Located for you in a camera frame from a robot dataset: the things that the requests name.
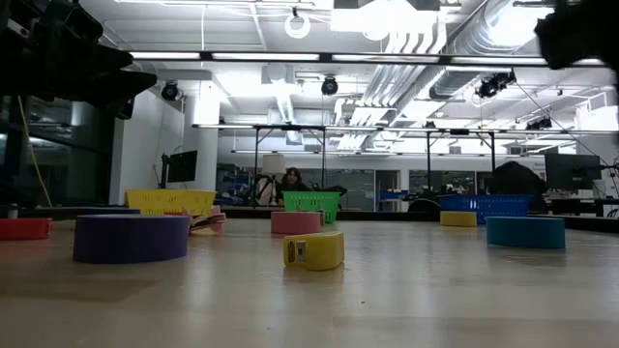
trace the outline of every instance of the security camera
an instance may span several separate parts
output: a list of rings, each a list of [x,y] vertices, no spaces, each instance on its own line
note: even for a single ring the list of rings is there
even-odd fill
[[[178,89],[177,81],[166,81],[162,88],[162,98],[169,102],[175,102],[183,97],[183,92]]]
[[[326,76],[325,81],[322,82],[321,88],[322,94],[325,96],[332,96],[338,92],[338,83],[334,76]]]

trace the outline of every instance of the desk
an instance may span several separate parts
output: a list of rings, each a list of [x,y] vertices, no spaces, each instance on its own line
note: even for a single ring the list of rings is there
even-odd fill
[[[548,209],[554,215],[559,214],[595,214],[598,218],[604,217],[604,206],[617,205],[619,199],[581,199],[581,198],[565,198],[551,199]]]

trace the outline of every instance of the ceiling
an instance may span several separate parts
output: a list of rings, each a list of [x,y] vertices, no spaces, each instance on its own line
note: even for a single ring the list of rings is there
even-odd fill
[[[481,2],[461,0],[461,10],[445,16],[448,38]],[[250,6],[170,7],[114,0],[82,0],[80,4],[103,24],[107,43],[125,50],[381,52],[387,45],[387,40],[372,41],[362,33],[331,31],[330,25],[325,23],[329,19],[328,10],[311,11],[318,19],[310,21],[309,34],[293,39],[284,30],[284,21],[290,13],[284,8],[257,6],[252,16]],[[537,54],[535,40],[517,54]],[[229,123],[242,121],[247,115],[264,115],[269,108],[277,108],[276,98],[261,89],[264,65],[157,62],[143,63],[138,68],[152,73],[211,71],[227,96],[227,101],[221,105],[221,115]],[[345,64],[295,64],[293,68],[296,82],[303,84],[291,96],[294,107],[331,111],[337,99],[363,94],[376,70],[375,65]],[[474,85],[463,89],[440,107],[442,117],[434,120],[437,127],[477,127],[480,119],[485,120],[485,125],[491,123],[493,128],[508,127],[515,118],[531,113],[538,105],[552,105],[555,118],[564,120],[564,126],[568,127],[574,118],[572,106],[599,94],[613,83],[611,73],[604,69],[515,69],[515,73],[519,86],[510,86],[481,106],[473,96]],[[339,83],[339,93],[333,97],[323,97],[320,93],[325,74],[335,75]],[[195,81],[182,81],[179,86],[189,93],[197,89]]]

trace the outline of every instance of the woman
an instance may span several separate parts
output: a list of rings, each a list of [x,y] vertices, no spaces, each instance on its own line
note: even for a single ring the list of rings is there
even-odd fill
[[[278,198],[283,199],[283,191],[304,191],[310,190],[301,178],[301,172],[295,167],[290,167],[286,170],[286,173],[281,178],[281,183],[278,185]]]

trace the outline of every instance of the pink cylinder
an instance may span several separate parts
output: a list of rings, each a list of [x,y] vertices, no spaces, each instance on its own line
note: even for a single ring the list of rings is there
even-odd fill
[[[272,212],[271,233],[282,235],[320,233],[320,213]]]

